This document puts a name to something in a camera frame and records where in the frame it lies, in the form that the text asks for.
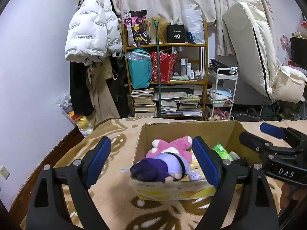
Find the green tissue pack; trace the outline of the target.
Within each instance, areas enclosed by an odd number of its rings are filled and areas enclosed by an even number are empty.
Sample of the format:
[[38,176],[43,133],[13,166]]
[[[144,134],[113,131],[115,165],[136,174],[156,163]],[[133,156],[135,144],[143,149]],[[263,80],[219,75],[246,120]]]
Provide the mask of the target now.
[[221,159],[228,159],[230,161],[233,161],[233,158],[230,156],[230,154],[227,152],[227,150],[223,147],[223,145],[221,143],[218,143],[213,150],[215,150],[219,157]]

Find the wooden shelf unit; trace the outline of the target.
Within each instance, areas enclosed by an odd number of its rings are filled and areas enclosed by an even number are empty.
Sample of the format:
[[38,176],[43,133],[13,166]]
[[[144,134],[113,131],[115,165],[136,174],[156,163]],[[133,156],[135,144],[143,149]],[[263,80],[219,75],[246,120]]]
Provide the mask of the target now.
[[[128,53],[129,51],[133,51],[134,49],[143,49],[143,48],[154,48],[156,47],[156,57],[153,58],[152,61],[152,75],[153,77],[157,76],[157,80],[149,82],[149,85],[158,85],[158,94],[161,95],[161,85],[183,85],[183,84],[194,84],[194,85],[202,85],[203,90],[200,99],[200,105],[202,108],[201,116],[185,116],[185,115],[167,115],[162,114],[161,109],[161,98],[158,98],[158,117],[192,117],[192,118],[201,118],[202,121],[205,120],[205,105],[207,101],[207,88],[208,88],[208,72],[209,72],[209,54],[208,54],[208,45],[209,45],[209,34],[208,34],[208,23],[206,20],[203,20],[203,32],[205,36],[205,43],[204,44],[192,44],[192,43],[158,43],[158,44],[149,44],[149,45],[141,45],[139,47],[128,46],[127,43],[127,27],[125,24],[122,24],[122,36],[123,36],[123,46],[124,46],[124,53]],[[174,71],[175,67],[175,57],[165,57],[162,54],[162,70],[161,70],[161,59],[160,59],[160,50],[164,47],[192,47],[192,48],[199,48],[199,60],[192,60],[191,63],[198,63],[200,72],[204,73],[204,77],[201,80],[172,80],[173,74],[171,75],[171,71]],[[128,80],[128,88],[129,88],[129,96],[131,100],[132,114],[135,115],[135,108],[134,108],[134,98],[132,97],[132,80],[131,80],[131,73],[129,69],[129,62],[126,59],[126,72],[127,72],[127,80]]]

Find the purple haired plush doll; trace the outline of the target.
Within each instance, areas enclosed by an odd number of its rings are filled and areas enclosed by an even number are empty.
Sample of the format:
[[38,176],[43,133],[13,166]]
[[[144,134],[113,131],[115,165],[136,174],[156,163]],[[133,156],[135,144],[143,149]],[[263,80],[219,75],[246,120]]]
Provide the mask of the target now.
[[131,177],[142,182],[172,183],[188,177],[201,180],[199,171],[191,171],[187,159],[176,153],[161,153],[153,158],[143,158],[130,168]]

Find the pink fan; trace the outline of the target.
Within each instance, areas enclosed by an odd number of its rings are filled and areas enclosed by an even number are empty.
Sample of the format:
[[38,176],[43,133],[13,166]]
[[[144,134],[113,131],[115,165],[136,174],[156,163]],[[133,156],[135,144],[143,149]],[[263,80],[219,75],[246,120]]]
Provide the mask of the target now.
[[290,46],[290,40],[286,35],[280,36],[281,46],[284,50],[284,58],[290,59],[290,53],[291,53],[291,46]]

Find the bag of plush toys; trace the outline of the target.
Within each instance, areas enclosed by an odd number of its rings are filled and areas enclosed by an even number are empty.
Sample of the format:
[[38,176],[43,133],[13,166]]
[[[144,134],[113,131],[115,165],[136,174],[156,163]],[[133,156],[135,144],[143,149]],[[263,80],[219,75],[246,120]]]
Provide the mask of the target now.
[[94,128],[92,124],[88,121],[88,119],[82,114],[75,114],[72,107],[71,96],[69,93],[64,92],[63,96],[59,100],[57,100],[56,103],[59,105],[64,115],[66,115],[66,117],[68,117],[68,119],[73,124],[75,124],[75,126],[77,126],[80,133],[84,137],[90,135],[93,132]]

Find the black box with 40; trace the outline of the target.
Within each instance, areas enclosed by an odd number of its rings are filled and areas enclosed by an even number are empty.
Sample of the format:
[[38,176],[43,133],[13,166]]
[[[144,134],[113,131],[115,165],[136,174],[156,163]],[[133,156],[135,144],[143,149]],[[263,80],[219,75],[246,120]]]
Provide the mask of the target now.
[[185,43],[185,27],[183,24],[167,26],[167,43]]

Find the pink plush bear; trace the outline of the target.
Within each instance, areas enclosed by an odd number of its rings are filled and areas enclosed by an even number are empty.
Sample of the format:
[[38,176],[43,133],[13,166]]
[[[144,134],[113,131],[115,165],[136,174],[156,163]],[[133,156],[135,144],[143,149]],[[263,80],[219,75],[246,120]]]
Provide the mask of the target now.
[[184,136],[171,142],[156,139],[151,145],[152,148],[146,154],[146,158],[154,158],[161,153],[174,153],[183,156],[188,163],[192,163],[195,159],[194,153],[191,152],[192,138],[190,136]]

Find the white puffer jacket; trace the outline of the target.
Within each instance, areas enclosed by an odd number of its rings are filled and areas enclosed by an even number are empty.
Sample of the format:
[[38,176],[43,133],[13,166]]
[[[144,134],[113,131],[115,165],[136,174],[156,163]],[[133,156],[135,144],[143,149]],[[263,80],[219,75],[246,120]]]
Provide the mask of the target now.
[[119,24],[112,0],[83,0],[69,23],[66,60],[90,65],[120,56],[123,45]]

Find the beige hanging coat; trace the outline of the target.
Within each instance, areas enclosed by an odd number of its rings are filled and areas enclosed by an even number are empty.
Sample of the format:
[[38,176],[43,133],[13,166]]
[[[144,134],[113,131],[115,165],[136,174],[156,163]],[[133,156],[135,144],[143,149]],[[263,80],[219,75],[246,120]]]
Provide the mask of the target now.
[[111,118],[120,118],[106,80],[112,80],[110,58],[103,62],[93,62],[87,69],[87,88],[94,111],[86,118],[96,127]]

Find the white wall socket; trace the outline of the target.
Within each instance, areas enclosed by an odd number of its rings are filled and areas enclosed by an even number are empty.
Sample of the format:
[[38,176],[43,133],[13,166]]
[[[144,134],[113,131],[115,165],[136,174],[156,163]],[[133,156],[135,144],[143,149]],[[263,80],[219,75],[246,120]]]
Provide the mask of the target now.
[[0,175],[7,180],[10,176],[10,172],[6,169],[5,166],[0,166]]

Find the purple black printed bag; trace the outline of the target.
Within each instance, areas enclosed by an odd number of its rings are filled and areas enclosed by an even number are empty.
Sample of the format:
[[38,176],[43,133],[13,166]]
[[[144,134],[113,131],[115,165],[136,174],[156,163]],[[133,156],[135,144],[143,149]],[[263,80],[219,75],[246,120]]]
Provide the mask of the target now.
[[130,10],[123,17],[127,31],[129,46],[139,47],[148,44],[148,36],[145,29],[147,10]]

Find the white plastic bag on shelf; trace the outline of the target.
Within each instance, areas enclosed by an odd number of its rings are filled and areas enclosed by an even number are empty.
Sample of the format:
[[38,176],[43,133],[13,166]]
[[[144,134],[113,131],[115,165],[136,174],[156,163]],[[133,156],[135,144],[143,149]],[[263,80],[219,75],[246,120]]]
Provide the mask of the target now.
[[205,44],[201,11],[190,8],[183,10],[183,22],[188,41],[195,44]]

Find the white rolling cart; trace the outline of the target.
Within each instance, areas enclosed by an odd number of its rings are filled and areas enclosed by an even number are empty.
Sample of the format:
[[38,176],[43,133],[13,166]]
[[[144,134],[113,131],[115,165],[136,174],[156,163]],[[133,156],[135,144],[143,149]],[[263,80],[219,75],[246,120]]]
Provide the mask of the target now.
[[[210,70],[209,74],[214,78],[212,87],[207,92],[212,105],[209,120],[230,120],[237,90],[237,67],[218,67],[215,70]],[[233,81],[234,88],[226,88],[225,81]]]

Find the blonde wig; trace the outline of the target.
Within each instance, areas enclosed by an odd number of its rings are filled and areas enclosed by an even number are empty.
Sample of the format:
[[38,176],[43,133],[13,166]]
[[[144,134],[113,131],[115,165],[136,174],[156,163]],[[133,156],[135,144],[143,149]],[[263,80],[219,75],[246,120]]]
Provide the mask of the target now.
[[157,42],[156,30],[158,30],[159,43],[167,43],[167,28],[169,22],[163,17],[152,17],[145,21],[145,29],[151,44]]

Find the yellow plush toy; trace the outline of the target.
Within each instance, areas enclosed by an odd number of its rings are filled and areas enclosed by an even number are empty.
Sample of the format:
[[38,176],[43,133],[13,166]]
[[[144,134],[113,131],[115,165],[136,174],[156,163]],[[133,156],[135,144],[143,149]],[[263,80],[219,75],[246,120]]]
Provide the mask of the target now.
[[189,170],[191,173],[185,176],[183,181],[205,180],[205,175],[196,159],[189,164]]

